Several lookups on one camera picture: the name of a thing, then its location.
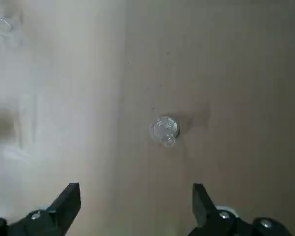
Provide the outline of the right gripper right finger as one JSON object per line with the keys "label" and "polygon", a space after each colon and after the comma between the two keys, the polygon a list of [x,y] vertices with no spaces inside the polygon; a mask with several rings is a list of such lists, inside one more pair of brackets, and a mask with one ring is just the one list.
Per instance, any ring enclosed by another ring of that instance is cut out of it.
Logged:
{"label": "right gripper right finger", "polygon": [[279,221],[258,217],[252,223],[228,209],[218,209],[202,184],[192,186],[192,210],[197,226],[189,236],[290,236]]}

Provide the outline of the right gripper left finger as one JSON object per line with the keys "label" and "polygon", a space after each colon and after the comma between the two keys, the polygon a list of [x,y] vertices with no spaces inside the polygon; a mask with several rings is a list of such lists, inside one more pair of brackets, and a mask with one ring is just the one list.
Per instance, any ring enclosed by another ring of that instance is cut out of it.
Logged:
{"label": "right gripper left finger", "polygon": [[0,236],[64,236],[81,209],[79,183],[70,183],[46,209],[8,224],[0,218]]}

